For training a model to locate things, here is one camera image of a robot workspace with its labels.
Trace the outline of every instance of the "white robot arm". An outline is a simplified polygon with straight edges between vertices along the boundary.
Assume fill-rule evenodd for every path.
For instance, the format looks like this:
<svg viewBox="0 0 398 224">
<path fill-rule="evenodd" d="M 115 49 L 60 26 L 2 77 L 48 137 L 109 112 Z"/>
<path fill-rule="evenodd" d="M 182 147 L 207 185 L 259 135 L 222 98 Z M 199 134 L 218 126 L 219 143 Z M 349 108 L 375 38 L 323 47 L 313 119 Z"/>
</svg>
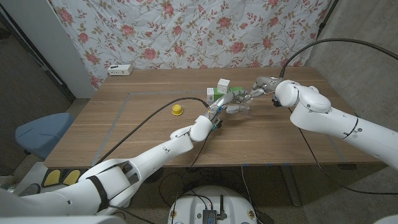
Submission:
<svg viewBox="0 0 398 224">
<path fill-rule="evenodd" d="M 250 95 L 263 95 L 258 94 L 259 90 L 275 92 L 274 103 L 284 107 L 295 106 L 290 120 L 297 127 L 340 138 L 398 170 L 396 131 L 331 107 L 329 99 L 314 86 L 302 86 L 292 80 L 274 77 L 258 77 Z"/>
<path fill-rule="evenodd" d="M 170 159 L 193 149 L 221 126 L 218 115 L 242 92 L 229 92 L 213 103 L 195 124 L 174 131 L 170 140 L 132 159 L 109 159 L 86 171 L 77 183 L 44 194 L 18 197 L 0 189 L 0 217 L 109 215 L 128 203 L 143 181 Z"/>
</svg>

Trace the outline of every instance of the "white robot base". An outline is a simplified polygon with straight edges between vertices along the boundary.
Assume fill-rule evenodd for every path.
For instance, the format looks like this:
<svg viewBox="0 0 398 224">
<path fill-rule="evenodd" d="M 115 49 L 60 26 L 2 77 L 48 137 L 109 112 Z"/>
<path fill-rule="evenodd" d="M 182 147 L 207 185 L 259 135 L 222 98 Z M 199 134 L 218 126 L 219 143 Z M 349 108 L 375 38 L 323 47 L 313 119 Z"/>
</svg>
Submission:
<svg viewBox="0 0 398 224">
<path fill-rule="evenodd" d="M 208 210 L 193 192 L 204 196 L 202 199 Z M 221 186 L 202 186 L 188 191 L 185 196 L 177 199 L 174 212 L 173 208 L 174 204 L 170 209 L 168 224 L 172 223 L 172 215 L 174 215 L 173 223 L 178 224 L 257 224 L 256 214 L 250 202 L 237 192 Z"/>
</svg>

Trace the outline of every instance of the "black strap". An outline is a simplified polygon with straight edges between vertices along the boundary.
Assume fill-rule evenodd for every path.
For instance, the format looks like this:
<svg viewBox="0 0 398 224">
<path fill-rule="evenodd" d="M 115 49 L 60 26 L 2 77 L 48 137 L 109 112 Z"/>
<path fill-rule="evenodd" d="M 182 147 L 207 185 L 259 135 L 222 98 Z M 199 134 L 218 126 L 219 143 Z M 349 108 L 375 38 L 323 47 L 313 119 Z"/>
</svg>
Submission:
<svg viewBox="0 0 398 224">
<path fill-rule="evenodd" d="M 97 191 L 99 193 L 99 197 L 101 198 L 101 204 L 98 207 L 98 211 L 101 211 L 105 208 L 109 207 L 109 199 L 108 196 L 106 195 L 106 191 L 104 189 L 104 186 L 102 186 L 101 181 L 99 180 L 99 178 L 97 176 L 91 176 L 87 179 L 90 179 L 92 181 L 92 183 L 94 184 L 95 188 L 97 188 Z"/>
</svg>

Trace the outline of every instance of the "blue chair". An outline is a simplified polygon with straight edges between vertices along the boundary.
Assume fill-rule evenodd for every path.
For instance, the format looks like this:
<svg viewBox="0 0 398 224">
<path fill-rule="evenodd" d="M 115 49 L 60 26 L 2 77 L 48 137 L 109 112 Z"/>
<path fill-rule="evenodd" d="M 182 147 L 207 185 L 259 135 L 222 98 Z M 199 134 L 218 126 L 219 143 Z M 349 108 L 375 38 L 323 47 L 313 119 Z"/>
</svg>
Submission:
<svg viewBox="0 0 398 224">
<path fill-rule="evenodd" d="M 19 126 L 15 131 L 15 139 L 25 151 L 44 160 L 73 121 L 73 116 L 70 113 L 45 116 Z"/>
</svg>

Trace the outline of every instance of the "small box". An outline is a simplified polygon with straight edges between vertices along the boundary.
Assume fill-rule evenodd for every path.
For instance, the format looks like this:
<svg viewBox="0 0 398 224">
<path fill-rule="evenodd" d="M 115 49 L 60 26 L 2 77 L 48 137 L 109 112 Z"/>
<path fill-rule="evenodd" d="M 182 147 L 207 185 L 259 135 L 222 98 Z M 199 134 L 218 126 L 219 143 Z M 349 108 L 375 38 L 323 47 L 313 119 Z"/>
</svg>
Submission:
<svg viewBox="0 0 398 224">
<path fill-rule="evenodd" d="M 228 91 L 239 91 L 243 90 L 242 87 L 231 87 L 229 88 Z M 214 103 L 216 100 L 218 100 L 221 96 L 223 96 L 224 93 L 220 93 L 217 91 L 217 88 L 207 88 L 207 103 Z"/>
<path fill-rule="evenodd" d="M 217 84 L 217 91 L 222 94 L 226 94 L 229 89 L 229 80 L 225 80 L 223 78 L 220 78 Z"/>
<path fill-rule="evenodd" d="M 218 100 L 222 95 L 217 91 L 217 88 L 207 88 L 207 103 L 214 103 Z"/>
</svg>

